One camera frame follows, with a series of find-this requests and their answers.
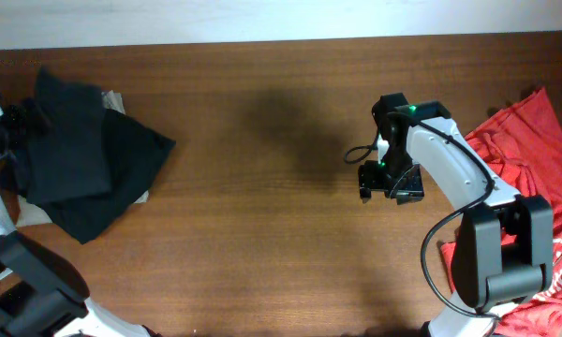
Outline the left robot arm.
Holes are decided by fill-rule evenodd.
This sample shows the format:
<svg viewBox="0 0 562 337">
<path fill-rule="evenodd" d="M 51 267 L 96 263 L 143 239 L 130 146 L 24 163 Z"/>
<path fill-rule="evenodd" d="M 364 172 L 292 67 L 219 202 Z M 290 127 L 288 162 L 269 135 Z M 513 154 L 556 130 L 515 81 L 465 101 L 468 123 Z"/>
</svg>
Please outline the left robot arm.
<svg viewBox="0 0 562 337">
<path fill-rule="evenodd" d="M 0 336 L 147 336 L 97 304 L 66 259 L 21 233 L 11 190 L 77 242 L 97 238 L 150 189 L 174 141 L 108 107 L 100 88 L 40 71 L 0 106 Z"/>
</svg>

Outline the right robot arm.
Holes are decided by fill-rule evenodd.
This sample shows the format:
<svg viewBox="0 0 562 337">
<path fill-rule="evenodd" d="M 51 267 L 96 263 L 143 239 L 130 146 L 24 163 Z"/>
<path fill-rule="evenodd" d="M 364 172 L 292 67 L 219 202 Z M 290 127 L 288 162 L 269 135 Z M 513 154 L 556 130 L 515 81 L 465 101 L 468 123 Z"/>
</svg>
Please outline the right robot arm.
<svg viewBox="0 0 562 337">
<path fill-rule="evenodd" d="M 450 266 L 455 290 L 438 296 L 444 308 L 420 334 L 495 335 L 505 314 L 552 283 L 551 205 L 542 196 L 523 196 L 493 172 L 440 102 L 410 104 L 401 93 L 384 95 L 371 114 L 377 131 L 366 149 L 377 159 L 356 161 L 361 200 L 379 192 L 399 204 L 418 202 L 426 170 L 453 207 L 421 243 L 421 270 L 433 292 L 427 247 L 450 221 L 461 221 Z"/>
</svg>

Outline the black Nike t-shirt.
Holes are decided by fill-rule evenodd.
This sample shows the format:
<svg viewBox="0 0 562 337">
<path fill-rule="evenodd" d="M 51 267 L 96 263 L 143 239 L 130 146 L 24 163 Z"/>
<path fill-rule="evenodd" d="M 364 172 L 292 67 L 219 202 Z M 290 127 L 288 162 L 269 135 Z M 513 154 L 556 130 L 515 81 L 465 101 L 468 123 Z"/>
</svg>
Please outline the black Nike t-shirt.
<svg viewBox="0 0 562 337">
<path fill-rule="evenodd" d="M 111 191 L 102 145 L 106 111 L 101 89 L 60 80 L 42 68 L 34 102 L 48 128 L 27 143 L 31 169 L 27 200 L 43 204 Z"/>
</svg>

